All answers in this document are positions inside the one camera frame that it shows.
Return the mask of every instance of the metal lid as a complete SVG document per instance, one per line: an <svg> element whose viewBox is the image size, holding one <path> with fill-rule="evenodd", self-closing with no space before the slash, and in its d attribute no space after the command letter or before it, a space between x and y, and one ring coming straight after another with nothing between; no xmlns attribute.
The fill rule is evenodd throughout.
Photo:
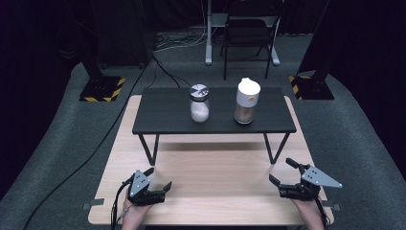
<svg viewBox="0 0 406 230"><path fill-rule="evenodd" d="M195 102L204 102L209 98L209 88L204 84L195 84L190 90L191 99Z"/></svg>

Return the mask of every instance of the light wood tabletop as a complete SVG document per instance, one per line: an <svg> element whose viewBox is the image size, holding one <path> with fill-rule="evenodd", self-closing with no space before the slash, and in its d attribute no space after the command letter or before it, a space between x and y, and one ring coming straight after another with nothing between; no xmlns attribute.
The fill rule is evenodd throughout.
<svg viewBox="0 0 406 230"><path fill-rule="evenodd" d="M297 132L290 135L275 165L269 162L262 134L161 135L155 171L148 177L149 190L162 190L170 181L172 187L165 202L150 209L144 224L302 225L295 205L280 198L278 188L268 180L272 173L282 184L300 182L299 171L285 163L286 157L314 165L292 103L285 99ZM122 182L136 170L150 168L140 139L132 134L140 100L141 96L133 96L128 102L95 196L104 203L92 206L88 216L93 224L110 224L111 207ZM283 134L267 135L272 151L276 151ZM145 137L152 148L155 135ZM323 188L320 197L327 199ZM326 211L333 223L331 210Z"/></svg>

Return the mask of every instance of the glass jar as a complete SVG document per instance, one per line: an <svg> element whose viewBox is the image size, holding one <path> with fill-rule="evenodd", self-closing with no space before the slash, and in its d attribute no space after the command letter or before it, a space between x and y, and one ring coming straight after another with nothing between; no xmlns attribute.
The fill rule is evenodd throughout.
<svg viewBox="0 0 406 230"><path fill-rule="evenodd" d="M191 116L197 123L209 119L209 88L204 84L195 84L190 90Z"/></svg>

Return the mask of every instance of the gray carpet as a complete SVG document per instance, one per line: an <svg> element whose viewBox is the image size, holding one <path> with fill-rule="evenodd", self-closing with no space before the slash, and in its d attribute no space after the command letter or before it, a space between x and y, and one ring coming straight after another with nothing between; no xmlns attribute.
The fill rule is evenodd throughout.
<svg viewBox="0 0 406 230"><path fill-rule="evenodd" d="M241 78L249 77L261 86L281 87L294 105L316 166L344 185L341 190L326 188L327 197L339 202L343 209L335 212L330 229L405 229L406 183L346 87L328 76L327 85L334 101L295 99L288 76L296 74L310 39L311 36L279 36L276 47L281 65L270 67L268 80L263 78L264 62L237 61L236 57L248 50L234 52L226 81L222 80L219 45L214 46L212 66L204 65L203 45L154 55L166 70L189 84L237 87ZM152 83L151 87L176 87L156 67L155 61L149 64L132 92L142 73L138 67L110 67L103 72L106 76L125 78L119 98L114 103L79 102L88 76L81 64L75 67L48 132L0 202L0 229L23 228L38 203L92 155L129 95L140 94ZM188 87L183 81L178 82ZM96 194L119 123L91 160L40 206L28 229L109 229L90 224L88 210L83 210L82 204L90 202Z"/></svg>

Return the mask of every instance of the metal bracket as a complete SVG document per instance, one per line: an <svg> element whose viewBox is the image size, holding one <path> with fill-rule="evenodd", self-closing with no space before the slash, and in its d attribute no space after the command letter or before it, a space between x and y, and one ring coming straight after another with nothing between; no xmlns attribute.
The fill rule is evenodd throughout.
<svg viewBox="0 0 406 230"><path fill-rule="evenodd" d="M135 196L140 192L144 192L149 186L150 180L139 170L134 174L133 184L129 192L130 196Z"/></svg>
<svg viewBox="0 0 406 230"><path fill-rule="evenodd" d="M306 172L302 175L302 179L318 186L343 188L341 183L337 182L314 166L310 166L310 168L306 170Z"/></svg>

